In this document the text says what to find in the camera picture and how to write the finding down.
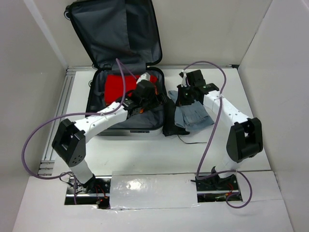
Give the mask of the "light blue denim jeans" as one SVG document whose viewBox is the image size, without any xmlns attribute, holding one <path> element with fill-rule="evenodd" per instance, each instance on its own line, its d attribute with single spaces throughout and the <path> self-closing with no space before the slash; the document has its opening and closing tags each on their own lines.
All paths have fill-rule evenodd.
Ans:
<svg viewBox="0 0 309 232">
<path fill-rule="evenodd" d="M 168 91 L 169 98 L 176 103 L 178 92 Z M 188 132 L 198 132 L 214 124 L 205 107 L 196 101 L 191 105 L 176 106 L 175 125 Z"/>
</svg>

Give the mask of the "black garment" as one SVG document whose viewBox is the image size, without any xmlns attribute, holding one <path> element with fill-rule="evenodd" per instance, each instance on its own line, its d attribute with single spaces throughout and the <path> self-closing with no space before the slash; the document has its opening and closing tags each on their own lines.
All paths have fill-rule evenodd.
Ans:
<svg viewBox="0 0 309 232">
<path fill-rule="evenodd" d="M 174 102 L 170 98 L 167 98 L 167 102 L 164 104 L 163 134 L 166 137 L 173 135 L 189 135 L 190 132 L 175 125 L 175 111 L 176 106 Z"/>
</svg>

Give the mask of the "red cloth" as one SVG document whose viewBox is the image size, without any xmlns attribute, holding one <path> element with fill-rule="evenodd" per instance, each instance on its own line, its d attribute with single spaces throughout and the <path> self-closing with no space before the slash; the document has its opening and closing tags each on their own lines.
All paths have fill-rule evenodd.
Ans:
<svg viewBox="0 0 309 232">
<path fill-rule="evenodd" d="M 141 101 L 141 97 L 139 97 L 134 90 L 137 87 L 137 80 L 140 79 L 141 75 L 136 75 L 133 77 L 132 75 L 125 75 L 126 81 L 126 93 L 132 90 L 132 92 L 126 95 L 127 98 L 133 99 L 134 101 Z M 114 101 L 121 99 L 123 96 L 123 80 L 121 75 L 109 74 L 105 83 L 105 93 L 104 93 L 104 101 L 105 105 L 109 106 Z"/>
</svg>

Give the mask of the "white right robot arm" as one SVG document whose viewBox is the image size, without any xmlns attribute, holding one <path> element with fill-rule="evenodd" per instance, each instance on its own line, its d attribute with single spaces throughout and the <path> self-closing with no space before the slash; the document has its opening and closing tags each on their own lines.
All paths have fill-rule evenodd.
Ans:
<svg viewBox="0 0 309 232">
<path fill-rule="evenodd" d="M 190 106 L 194 101 L 201 103 L 216 114 L 213 129 L 219 122 L 229 128 L 226 154 L 211 171 L 211 185 L 222 189 L 247 158 L 253 158 L 263 150 L 262 123 L 258 118 L 249 118 L 223 96 L 223 89 L 215 84 L 206 84 L 201 70 L 180 72 L 182 83 L 177 86 L 177 106 Z"/>
</svg>

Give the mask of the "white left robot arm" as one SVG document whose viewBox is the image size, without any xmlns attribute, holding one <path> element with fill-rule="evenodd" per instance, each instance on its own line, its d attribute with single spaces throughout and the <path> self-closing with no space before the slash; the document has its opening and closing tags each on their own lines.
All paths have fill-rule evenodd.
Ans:
<svg viewBox="0 0 309 232">
<path fill-rule="evenodd" d="M 144 114 L 167 102 L 166 90 L 156 82 L 142 80 L 134 90 L 124 93 L 97 113 L 87 113 L 83 119 L 64 119 L 52 142 L 54 151 L 64 160 L 85 193 L 93 191 L 96 177 L 87 165 L 86 144 L 111 126 L 136 115 Z"/>
</svg>

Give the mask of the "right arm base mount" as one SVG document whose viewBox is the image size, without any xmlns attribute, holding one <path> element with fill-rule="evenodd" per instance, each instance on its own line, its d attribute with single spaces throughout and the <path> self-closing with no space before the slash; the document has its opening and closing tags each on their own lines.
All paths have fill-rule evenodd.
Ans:
<svg viewBox="0 0 309 232">
<path fill-rule="evenodd" d="M 225 202 L 228 196 L 230 196 L 228 201 L 242 201 L 238 181 L 234 174 L 223 179 L 217 175 L 203 180 L 195 177 L 190 182 L 196 186 L 198 203 Z"/>
</svg>

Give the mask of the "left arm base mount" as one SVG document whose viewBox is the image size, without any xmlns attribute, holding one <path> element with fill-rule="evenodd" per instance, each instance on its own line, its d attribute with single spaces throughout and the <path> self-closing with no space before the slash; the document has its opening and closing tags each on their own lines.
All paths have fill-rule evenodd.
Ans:
<svg viewBox="0 0 309 232">
<path fill-rule="evenodd" d="M 84 187 L 70 175 L 60 178 L 66 184 L 64 205 L 94 205 L 98 209 L 110 209 L 112 176 L 96 176 L 94 183 Z"/>
</svg>

